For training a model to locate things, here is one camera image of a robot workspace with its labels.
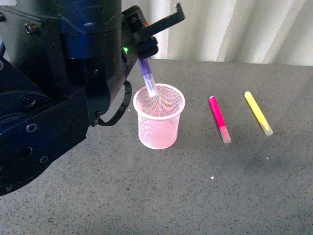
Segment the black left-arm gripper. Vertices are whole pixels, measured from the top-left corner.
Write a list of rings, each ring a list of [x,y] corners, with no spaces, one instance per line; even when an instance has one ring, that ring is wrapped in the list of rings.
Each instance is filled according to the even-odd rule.
[[[122,12],[121,58],[125,67],[124,80],[127,79],[137,59],[147,59],[158,53],[158,41],[154,37],[185,19],[181,3],[176,5],[176,12],[147,26],[141,8],[134,5]],[[146,39],[139,39],[138,32],[146,27]]]

